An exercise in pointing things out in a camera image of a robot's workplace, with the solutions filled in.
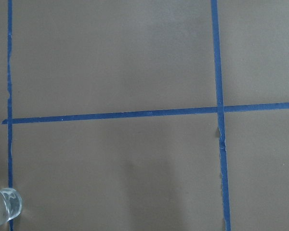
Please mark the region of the glass sauce bottle metal spout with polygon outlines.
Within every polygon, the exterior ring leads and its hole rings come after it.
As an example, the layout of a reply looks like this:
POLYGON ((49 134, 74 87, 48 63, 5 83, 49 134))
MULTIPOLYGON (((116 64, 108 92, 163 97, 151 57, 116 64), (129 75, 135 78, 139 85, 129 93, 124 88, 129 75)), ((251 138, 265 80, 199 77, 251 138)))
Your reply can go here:
POLYGON ((0 190, 0 226, 20 215, 23 200, 20 193, 13 188, 0 190))

